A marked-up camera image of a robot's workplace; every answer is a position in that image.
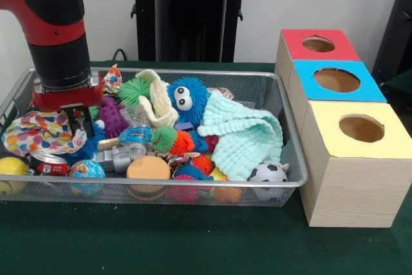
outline stacked boxes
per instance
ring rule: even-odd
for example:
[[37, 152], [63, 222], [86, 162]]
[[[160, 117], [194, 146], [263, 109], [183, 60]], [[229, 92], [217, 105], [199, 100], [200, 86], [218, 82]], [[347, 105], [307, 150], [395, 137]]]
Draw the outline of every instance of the stacked boxes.
[[412, 182], [412, 139], [340, 30], [283, 30], [283, 79], [309, 168], [312, 227], [391, 227]]

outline metal mesh basket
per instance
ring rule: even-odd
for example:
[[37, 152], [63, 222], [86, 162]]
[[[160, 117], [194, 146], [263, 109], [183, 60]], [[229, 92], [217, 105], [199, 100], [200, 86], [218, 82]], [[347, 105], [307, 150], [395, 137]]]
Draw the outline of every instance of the metal mesh basket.
[[[102, 74], [108, 69], [93, 68]], [[121, 69], [123, 81], [140, 70]], [[307, 179], [299, 138], [282, 81], [273, 73], [228, 71], [157, 70], [166, 82], [184, 76], [201, 79], [207, 87], [230, 89], [235, 100], [265, 109], [278, 117], [284, 134], [282, 163], [289, 163], [288, 182], [213, 182], [139, 180], [119, 178], [71, 178], [58, 176], [0, 175], [0, 200], [33, 202], [89, 202], [114, 204], [197, 204], [282, 207], [296, 187]], [[0, 107], [3, 130], [24, 115], [32, 98], [34, 70], [26, 71]]]

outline pink toy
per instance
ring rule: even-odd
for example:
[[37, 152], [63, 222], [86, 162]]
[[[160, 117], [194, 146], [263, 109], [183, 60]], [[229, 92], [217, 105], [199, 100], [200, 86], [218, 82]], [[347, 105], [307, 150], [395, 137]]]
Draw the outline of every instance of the pink toy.
[[122, 108], [123, 106], [117, 105], [111, 97], [104, 97], [98, 107], [98, 117], [104, 122], [104, 131], [108, 138], [117, 138], [123, 130], [129, 127], [129, 124], [120, 114]]
[[[194, 178], [189, 175], [178, 175], [174, 179], [194, 180]], [[199, 189], [201, 189], [201, 187], [170, 186], [165, 196], [166, 198], [173, 199], [176, 203], [193, 204], [199, 197]]]

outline black cable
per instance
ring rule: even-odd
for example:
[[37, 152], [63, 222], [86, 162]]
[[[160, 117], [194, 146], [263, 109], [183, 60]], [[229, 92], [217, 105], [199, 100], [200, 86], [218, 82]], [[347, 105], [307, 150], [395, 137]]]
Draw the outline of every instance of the black cable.
[[122, 50], [121, 48], [118, 48], [117, 50], [116, 50], [116, 52], [115, 52], [115, 54], [113, 55], [113, 57], [112, 57], [112, 61], [115, 61], [116, 60], [116, 57], [117, 57], [117, 54], [119, 54], [119, 53], [121, 53], [122, 55], [123, 55], [123, 59], [126, 61], [127, 60], [127, 57], [126, 57], [126, 53], [124, 52], [124, 50]]

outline polka dot cloth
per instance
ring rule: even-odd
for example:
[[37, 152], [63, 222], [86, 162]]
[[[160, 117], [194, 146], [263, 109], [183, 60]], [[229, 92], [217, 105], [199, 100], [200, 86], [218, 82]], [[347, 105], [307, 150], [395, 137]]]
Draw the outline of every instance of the polka dot cloth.
[[18, 156], [42, 150], [49, 154], [74, 153], [86, 142], [86, 133], [71, 135], [65, 112], [33, 112], [16, 119], [1, 137], [7, 150]]

